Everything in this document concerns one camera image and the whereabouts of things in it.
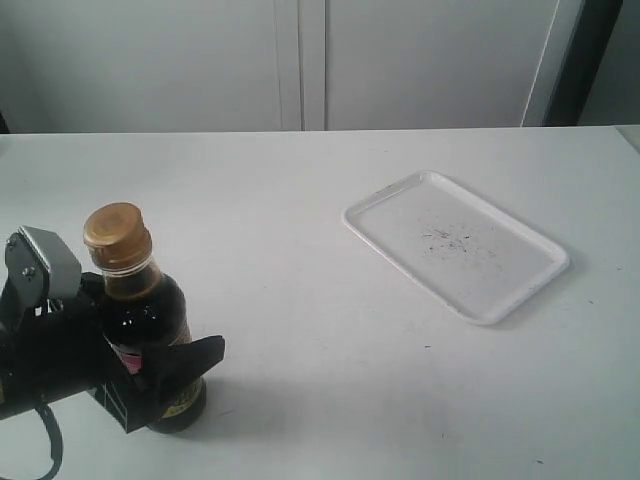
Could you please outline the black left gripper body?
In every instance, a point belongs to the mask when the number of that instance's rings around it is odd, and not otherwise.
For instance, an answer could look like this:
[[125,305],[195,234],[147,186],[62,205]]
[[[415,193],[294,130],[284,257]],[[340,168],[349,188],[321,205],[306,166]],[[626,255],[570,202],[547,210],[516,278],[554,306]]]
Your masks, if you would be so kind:
[[141,390],[103,336],[81,296],[49,300],[16,330],[1,322],[1,418],[89,393],[125,432],[143,426]]

